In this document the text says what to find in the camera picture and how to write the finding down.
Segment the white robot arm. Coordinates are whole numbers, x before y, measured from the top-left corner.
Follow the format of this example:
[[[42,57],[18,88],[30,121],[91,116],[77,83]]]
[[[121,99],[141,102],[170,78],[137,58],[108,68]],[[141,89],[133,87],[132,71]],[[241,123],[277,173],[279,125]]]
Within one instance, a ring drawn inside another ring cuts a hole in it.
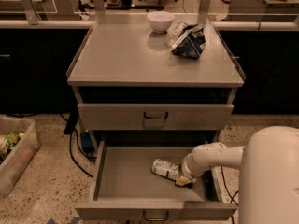
[[[180,165],[185,186],[217,166],[239,171],[238,224],[299,224],[299,130],[272,126],[243,147],[195,147]]]

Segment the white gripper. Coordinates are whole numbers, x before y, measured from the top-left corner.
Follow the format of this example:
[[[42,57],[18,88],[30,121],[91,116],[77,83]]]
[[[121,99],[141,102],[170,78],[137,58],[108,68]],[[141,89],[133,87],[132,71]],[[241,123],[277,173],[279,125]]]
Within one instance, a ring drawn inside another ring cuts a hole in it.
[[[175,182],[179,187],[184,187],[186,185],[195,182],[198,177],[203,174],[203,169],[194,160],[192,154],[187,155],[181,163],[182,174]]]

